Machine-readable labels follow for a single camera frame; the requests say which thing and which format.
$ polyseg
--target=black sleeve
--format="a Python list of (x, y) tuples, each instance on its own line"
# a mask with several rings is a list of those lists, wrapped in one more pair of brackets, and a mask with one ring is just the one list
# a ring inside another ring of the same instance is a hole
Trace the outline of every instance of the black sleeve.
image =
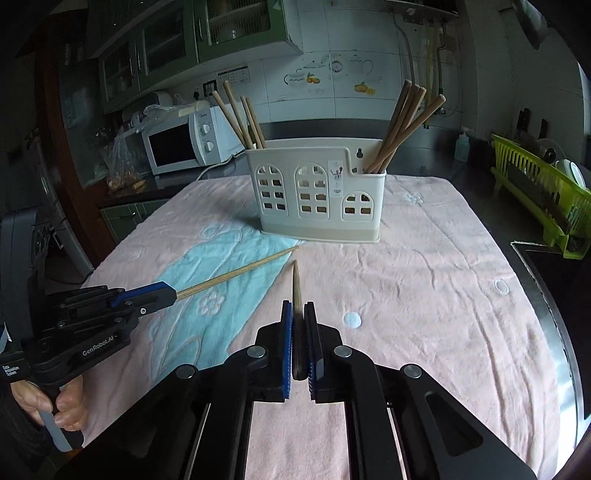
[(50, 449), (47, 430), (18, 406), (10, 385), (0, 382), (0, 478), (33, 479)]

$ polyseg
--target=microwave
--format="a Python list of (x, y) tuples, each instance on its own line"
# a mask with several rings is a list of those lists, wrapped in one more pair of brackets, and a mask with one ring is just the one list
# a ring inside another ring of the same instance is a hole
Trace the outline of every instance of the microwave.
[(142, 131), (154, 175), (223, 163), (244, 149), (220, 107), (188, 110)]

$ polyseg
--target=silver bolt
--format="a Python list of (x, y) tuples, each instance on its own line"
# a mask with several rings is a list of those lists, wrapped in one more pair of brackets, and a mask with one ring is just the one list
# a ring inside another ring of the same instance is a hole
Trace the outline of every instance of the silver bolt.
[(403, 371), (404, 375), (409, 378), (419, 378), (423, 374), (423, 370), (418, 365), (407, 365)]
[(335, 347), (335, 355), (341, 358), (347, 358), (353, 354), (353, 350), (346, 345), (339, 345)]
[(181, 378), (182, 380), (186, 380), (195, 374), (195, 367), (192, 365), (181, 365), (177, 368), (176, 374), (177, 377)]
[(247, 355), (251, 358), (261, 358), (265, 355), (265, 352), (265, 348), (259, 345), (252, 345), (248, 347), (248, 350), (246, 351)]

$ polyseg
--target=clock illustration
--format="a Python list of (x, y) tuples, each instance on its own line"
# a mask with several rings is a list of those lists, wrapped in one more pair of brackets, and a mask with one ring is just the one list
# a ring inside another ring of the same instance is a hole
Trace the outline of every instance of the clock illustration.
[(341, 70), (343, 70), (343, 64), (338, 60), (334, 60), (333, 63), (330, 64), (330, 66), (332, 67), (333, 72), (335, 73), (339, 73)]

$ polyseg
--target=pink blanket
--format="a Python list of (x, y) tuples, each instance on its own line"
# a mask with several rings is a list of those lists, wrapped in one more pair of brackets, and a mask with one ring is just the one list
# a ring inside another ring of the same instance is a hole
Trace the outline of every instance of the pink blanket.
[[(154, 281), (204, 226), (231, 219), (248, 202), (254, 202), (249, 177), (187, 186), (117, 247), (89, 285)], [(306, 242), (292, 258), (303, 300), (314, 302), (320, 323), (337, 327), (345, 344), (377, 364), (421, 365), (538, 478), (552, 478), (559, 420), (550, 351), (515, 273), (449, 182), (388, 176), (379, 243)], [(229, 353), (278, 321), (284, 299), (291, 299), (290, 262)], [(348, 313), (359, 315), (358, 328), (345, 325)], [(149, 322), (136, 328), (131, 346), (85, 376), (87, 443), (150, 388)], [(315, 405), (307, 382), (292, 383), (285, 404), (256, 404), (246, 476), (348, 478), (343, 406)]]

